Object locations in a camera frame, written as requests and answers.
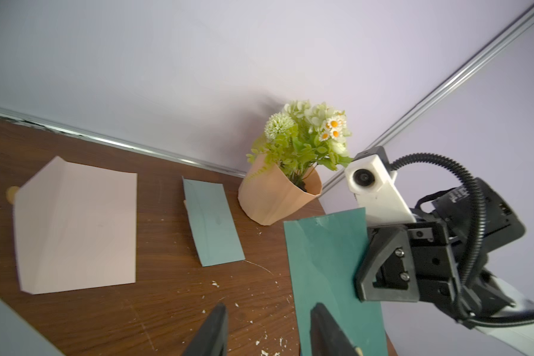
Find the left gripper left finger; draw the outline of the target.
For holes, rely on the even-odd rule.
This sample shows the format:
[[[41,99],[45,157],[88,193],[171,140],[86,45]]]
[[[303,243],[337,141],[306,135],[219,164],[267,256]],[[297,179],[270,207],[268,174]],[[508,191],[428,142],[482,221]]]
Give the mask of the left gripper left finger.
[[[218,303],[188,344],[182,356],[226,356],[228,354],[228,310]]]

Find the grey envelope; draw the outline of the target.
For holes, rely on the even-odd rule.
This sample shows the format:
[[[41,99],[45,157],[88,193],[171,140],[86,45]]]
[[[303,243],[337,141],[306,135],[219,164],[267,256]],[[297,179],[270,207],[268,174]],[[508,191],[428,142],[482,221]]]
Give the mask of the grey envelope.
[[[63,355],[0,299],[0,355]]]

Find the artificial green flower plant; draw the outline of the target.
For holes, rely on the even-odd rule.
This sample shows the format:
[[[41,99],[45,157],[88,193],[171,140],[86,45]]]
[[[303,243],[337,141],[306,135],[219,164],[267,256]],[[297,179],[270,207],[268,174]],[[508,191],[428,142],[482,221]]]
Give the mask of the artificial green flower plant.
[[[345,111],[325,102],[313,105],[296,100],[269,117],[247,159],[254,163],[262,157],[260,173],[277,166],[290,182],[305,190],[305,179],[316,167],[336,171],[353,161],[347,148],[351,135]]]

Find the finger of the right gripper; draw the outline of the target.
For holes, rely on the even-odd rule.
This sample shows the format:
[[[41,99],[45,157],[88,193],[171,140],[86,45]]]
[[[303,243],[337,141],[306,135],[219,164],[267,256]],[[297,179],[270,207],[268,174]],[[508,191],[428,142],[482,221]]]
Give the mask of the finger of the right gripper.
[[[420,292],[405,226],[370,228],[369,246],[355,275],[360,301],[420,301]]]

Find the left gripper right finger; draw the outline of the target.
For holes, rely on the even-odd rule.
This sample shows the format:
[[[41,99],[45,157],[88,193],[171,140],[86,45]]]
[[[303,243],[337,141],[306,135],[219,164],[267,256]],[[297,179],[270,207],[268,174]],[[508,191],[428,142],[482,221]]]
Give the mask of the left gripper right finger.
[[[356,348],[322,303],[310,312],[310,341],[312,356],[358,356]]]

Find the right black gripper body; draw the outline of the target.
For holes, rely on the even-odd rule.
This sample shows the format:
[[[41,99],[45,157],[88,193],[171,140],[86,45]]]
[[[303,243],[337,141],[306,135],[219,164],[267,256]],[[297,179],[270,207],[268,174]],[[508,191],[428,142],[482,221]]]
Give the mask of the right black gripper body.
[[[386,225],[405,226],[420,292],[420,301],[450,309],[460,290],[457,263],[445,226],[437,222]]]

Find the dark green envelope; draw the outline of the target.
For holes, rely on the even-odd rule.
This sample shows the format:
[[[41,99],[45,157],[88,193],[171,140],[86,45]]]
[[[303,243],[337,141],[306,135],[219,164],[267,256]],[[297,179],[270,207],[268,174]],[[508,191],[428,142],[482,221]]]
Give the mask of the dark green envelope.
[[[369,246],[365,210],[286,221],[284,231],[302,354],[312,354],[310,312],[322,303],[364,355],[387,355],[381,304],[360,301],[355,287]]]

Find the pink envelope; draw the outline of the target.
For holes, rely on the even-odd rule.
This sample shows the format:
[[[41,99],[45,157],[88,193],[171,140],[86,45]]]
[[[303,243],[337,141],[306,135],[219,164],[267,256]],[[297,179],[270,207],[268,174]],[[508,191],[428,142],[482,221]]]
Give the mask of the pink envelope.
[[[31,295],[136,281],[137,175],[53,158],[16,192],[20,289]]]

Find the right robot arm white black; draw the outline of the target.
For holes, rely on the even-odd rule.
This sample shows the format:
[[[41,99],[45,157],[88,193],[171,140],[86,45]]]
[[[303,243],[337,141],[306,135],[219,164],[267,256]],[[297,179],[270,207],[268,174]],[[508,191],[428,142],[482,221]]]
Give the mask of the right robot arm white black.
[[[460,182],[424,197],[434,206],[429,213],[409,207],[395,185],[398,171],[416,163]],[[369,235],[355,275],[360,300],[430,303],[461,326],[534,355],[534,302],[487,269],[490,252],[518,240],[525,227],[485,181],[442,155],[389,161],[381,147],[358,154],[346,178]]]

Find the mint green envelope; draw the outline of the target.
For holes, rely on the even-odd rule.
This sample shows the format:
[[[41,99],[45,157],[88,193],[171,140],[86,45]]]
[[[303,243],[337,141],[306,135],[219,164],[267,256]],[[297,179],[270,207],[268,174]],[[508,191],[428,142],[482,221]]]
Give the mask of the mint green envelope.
[[[185,207],[203,267],[245,260],[223,185],[183,179]]]

